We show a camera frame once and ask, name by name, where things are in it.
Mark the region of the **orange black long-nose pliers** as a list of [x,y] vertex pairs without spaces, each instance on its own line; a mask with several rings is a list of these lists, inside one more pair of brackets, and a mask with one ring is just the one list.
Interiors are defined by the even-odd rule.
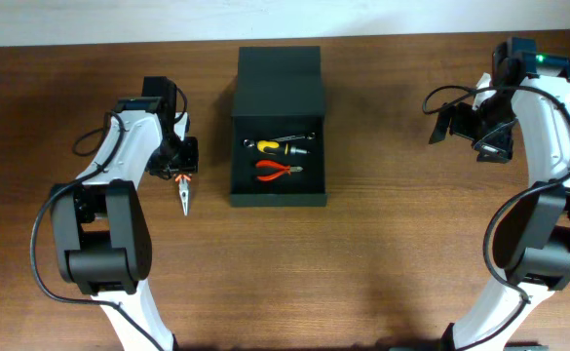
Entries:
[[188,216],[189,208],[190,208],[190,182],[192,177],[188,174],[181,174],[178,175],[174,181],[178,187],[178,194],[183,210],[183,214]]

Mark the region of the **chrome blue ratchet wrench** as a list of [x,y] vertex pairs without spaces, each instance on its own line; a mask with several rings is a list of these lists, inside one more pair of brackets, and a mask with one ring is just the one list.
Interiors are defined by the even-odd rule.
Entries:
[[[315,137],[316,137],[315,133],[309,133],[309,134],[298,134],[298,135],[292,135],[292,136],[275,137],[275,138],[271,138],[271,141],[282,142],[282,141],[292,141],[292,140],[299,140],[299,139],[311,140],[311,139],[314,139]],[[252,148],[256,145],[256,141],[252,140],[252,139],[244,139],[242,142],[242,145],[246,148]]]

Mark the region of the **yellow black stubby screwdriver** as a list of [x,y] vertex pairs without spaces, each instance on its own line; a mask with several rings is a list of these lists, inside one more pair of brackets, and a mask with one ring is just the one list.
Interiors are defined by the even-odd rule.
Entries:
[[269,155],[308,155],[309,151],[299,148],[288,142],[274,140],[260,140],[256,143],[256,148]]

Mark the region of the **red small cutting pliers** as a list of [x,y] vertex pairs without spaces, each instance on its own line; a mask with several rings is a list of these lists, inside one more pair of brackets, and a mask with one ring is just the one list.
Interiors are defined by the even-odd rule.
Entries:
[[270,169],[273,172],[269,175],[258,175],[257,180],[262,182],[273,181],[281,176],[291,176],[293,173],[300,173],[303,168],[300,166],[283,165],[272,160],[260,160],[255,164],[256,169]]

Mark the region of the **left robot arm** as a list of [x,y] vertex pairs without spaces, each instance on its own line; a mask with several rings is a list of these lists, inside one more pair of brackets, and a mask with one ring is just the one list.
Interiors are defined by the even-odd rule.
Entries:
[[169,78],[145,78],[139,97],[107,112],[92,162],[55,185],[41,209],[51,216],[61,278],[79,289],[77,303],[103,310],[126,350],[177,347],[150,290],[152,241],[137,189],[144,175],[174,180],[189,209],[199,150],[187,112],[176,108],[185,100]]

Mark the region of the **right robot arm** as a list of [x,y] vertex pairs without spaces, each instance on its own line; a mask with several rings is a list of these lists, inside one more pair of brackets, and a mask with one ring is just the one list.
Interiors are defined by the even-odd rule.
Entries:
[[493,51],[492,71],[463,92],[423,110],[437,117],[429,142],[463,137],[478,161],[505,164],[520,127],[528,186],[490,219],[482,253],[491,278],[439,347],[508,350],[529,314],[570,284],[570,58],[511,37]]

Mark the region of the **black open gift box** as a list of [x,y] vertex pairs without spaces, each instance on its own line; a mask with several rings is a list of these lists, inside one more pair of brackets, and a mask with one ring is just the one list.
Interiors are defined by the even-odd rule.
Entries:
[[[321,49],[303,47],[241,47],[231,111],[232,161],[230,202],[234,207],[324,207],[327,204],[324,165],[325,92]],[[315,133],[311,140],[288,142],[308,155],[269,155],[244,139],[271,140]],[[303,171],[262,182],[260,160],[300,166]]]

